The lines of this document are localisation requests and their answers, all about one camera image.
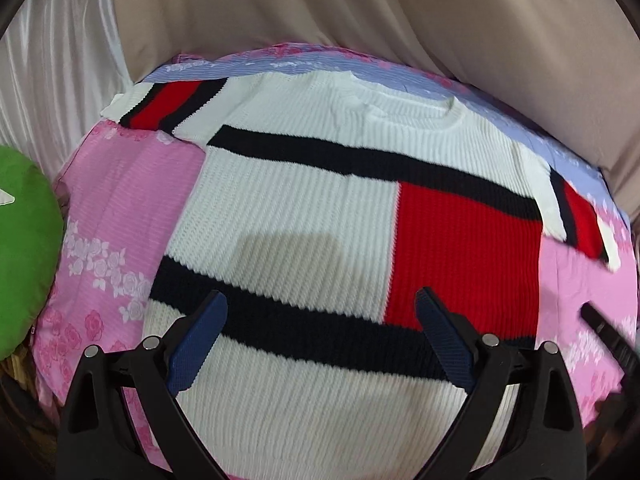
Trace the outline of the pink floral bed sheet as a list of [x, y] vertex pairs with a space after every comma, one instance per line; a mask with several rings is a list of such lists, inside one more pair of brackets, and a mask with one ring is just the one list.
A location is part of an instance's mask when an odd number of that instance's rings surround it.
[[[494, 110], [461, 84], [344, 52], [305, 46], [247, 52], [218, 62], [167, 65], [142, 84], [317, 70], [349, 72], [423, 99], [460, 101], [548, 162], [611, 227], [620, 253], [616, 271], [552, 237], [541, 241], [539, 254], [540, 303], [533, 346], [548, 339], [559, 345], [582, 417], [592, 419], [594, 404], [617, 386], [620, 370], [580, 320], [579, 308], [593, 302], [628, 337], [636, 333], [638, 316], [631, 232], [596, 170]], [[37, 370], [58, 400], [66, 398], [88, 346], [122, 351], [145, 336], [161, 335], [144, 330], [150, 293], [204, 159], [197, 146], [182, 146], [165, 133], [125, 128], [103, 115], [62, 172], [56, 189], [68, 200], [68, 214], [61, 263], [34, 341]]]

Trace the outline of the green plush pillow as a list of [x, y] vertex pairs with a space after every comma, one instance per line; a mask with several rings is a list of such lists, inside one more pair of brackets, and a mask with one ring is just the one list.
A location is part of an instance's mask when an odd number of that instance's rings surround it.
[[1, 356], [25, 339], [46, 304], [60, 256], [64, 222], [37, 165], [1, 149]]

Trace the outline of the white red black knit sweater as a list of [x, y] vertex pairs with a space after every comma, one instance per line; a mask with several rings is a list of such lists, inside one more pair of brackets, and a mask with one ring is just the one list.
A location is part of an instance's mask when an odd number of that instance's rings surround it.
[[620, 267], [588, 200], [454, 98], [317, 70], [137, 84], [103, 115], [205, 154], [144, 330], [226, 297], [178, 401], [243, 479], [412, 477], [465, 398], [421, 330], [418, 291], [531, 347], [545, 237]]

